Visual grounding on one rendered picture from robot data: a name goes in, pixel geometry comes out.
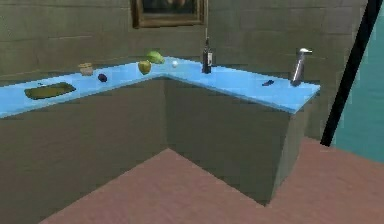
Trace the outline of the gold framed wall picture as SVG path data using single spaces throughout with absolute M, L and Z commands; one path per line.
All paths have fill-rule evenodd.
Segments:
M 203 25 L 208 0 L 130 0 L 132 26 L 160 28 Z

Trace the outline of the teal door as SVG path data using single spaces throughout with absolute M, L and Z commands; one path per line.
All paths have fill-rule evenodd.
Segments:
M 384 163 L 384 2 L 336 129 L 333 145 Z

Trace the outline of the silver tall bottle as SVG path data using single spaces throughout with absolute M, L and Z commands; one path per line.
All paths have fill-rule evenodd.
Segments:
M 297 60 L 294 65 L 294 69 L 290 76 L 290 84 L 292 86 L 299 86 L 302 82 L 302 77 L 304 74 L 304 63 L 307 55 L 311 55 L 312 50 L 307 48 L 300 48 L 297 52 Z

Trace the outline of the blue topped kitchen counter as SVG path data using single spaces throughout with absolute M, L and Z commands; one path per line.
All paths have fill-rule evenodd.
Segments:
M 267 203 L 292 169 L 318 93 L 225 67 L 204 74 L 171 57 L 146 75 L 130 63 L 64 82 L 76 90 L 42 100 L 23 83 L 0 87 L 0 224 L 39 224 L 165 149 Z

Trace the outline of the dark wine bottle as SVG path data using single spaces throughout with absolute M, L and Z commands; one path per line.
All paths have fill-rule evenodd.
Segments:
M 205 38 L 205 46 L 203 50 L 202 72 L 209 74 L 212 67 L 212 51 L 209 44 L 209 36 Z

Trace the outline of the dark green sink basin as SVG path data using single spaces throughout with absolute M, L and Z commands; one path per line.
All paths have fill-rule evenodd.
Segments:
M 75 91 L 76 88 L 66 82 L 59 82 L 55 84 L 38 86 L 34 88 L 25 89 L 25 95 L 32 100 L 40 100 L 61 96 Z

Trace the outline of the green apple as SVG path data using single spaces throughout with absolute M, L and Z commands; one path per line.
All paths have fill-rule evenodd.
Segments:
M 138 63 L 138 69 L 143 75 L 148 74 L 151 71 L 151 67 L 152 65 L 148 60 L 140 61 Z

